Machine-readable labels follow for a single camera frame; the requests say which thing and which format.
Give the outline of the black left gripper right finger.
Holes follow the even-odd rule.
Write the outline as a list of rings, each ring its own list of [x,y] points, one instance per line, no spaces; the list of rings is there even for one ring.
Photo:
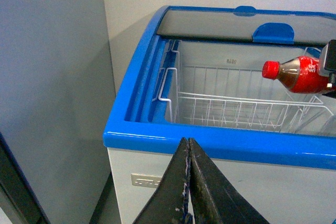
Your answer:
[[[268,223],[235,189],[195,139],[189,139],[196,223]]]

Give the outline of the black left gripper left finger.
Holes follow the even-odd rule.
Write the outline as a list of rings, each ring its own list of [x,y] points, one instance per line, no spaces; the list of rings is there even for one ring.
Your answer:
[[[190,144],[182,138],[157,189],[134,223],[189,223]]]

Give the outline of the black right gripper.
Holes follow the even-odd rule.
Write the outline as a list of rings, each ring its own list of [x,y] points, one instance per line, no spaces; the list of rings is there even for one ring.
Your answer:
[[[330,40],[321,51],[318,74],[328,81],[329,92],[324,96],[335,99],[335,39]]]

